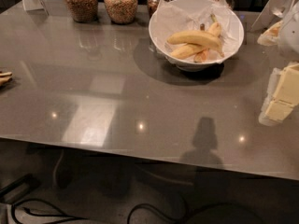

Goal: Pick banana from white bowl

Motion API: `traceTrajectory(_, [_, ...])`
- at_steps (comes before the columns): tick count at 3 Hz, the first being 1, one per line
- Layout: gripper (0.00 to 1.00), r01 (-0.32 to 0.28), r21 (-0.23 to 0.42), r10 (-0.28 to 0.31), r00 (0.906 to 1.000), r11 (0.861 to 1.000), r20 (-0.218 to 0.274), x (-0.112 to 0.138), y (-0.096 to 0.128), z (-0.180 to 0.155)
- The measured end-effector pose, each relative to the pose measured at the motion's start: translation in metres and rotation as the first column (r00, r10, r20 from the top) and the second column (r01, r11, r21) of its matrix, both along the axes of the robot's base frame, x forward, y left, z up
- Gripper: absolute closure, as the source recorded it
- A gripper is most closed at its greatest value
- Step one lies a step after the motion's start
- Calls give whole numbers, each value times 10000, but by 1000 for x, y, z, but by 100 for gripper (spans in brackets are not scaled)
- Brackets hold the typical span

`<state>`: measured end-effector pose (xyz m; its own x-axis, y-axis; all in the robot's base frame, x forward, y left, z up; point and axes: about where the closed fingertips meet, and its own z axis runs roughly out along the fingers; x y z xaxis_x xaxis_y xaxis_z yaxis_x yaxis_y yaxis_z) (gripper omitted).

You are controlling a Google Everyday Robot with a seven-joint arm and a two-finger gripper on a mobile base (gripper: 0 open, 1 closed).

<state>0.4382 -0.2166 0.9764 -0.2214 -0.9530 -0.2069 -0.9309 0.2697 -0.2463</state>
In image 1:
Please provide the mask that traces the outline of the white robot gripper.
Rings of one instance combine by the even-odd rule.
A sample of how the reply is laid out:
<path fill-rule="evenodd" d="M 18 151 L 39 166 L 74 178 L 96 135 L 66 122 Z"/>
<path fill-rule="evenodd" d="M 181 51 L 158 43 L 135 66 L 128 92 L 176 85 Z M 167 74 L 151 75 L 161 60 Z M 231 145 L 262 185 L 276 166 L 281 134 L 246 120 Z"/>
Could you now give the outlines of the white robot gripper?
<path fill-rule="evenodd" d="M 275 46 L 288 60 L 299 60 L 299 1 L 282 21 L 263 32 L 257 43 Z M 299 105 L 299 62 L 290 62 L 283 69 L 274 68 L 269 78 L 259 122 L 275 126 L 284 121 Z"/>

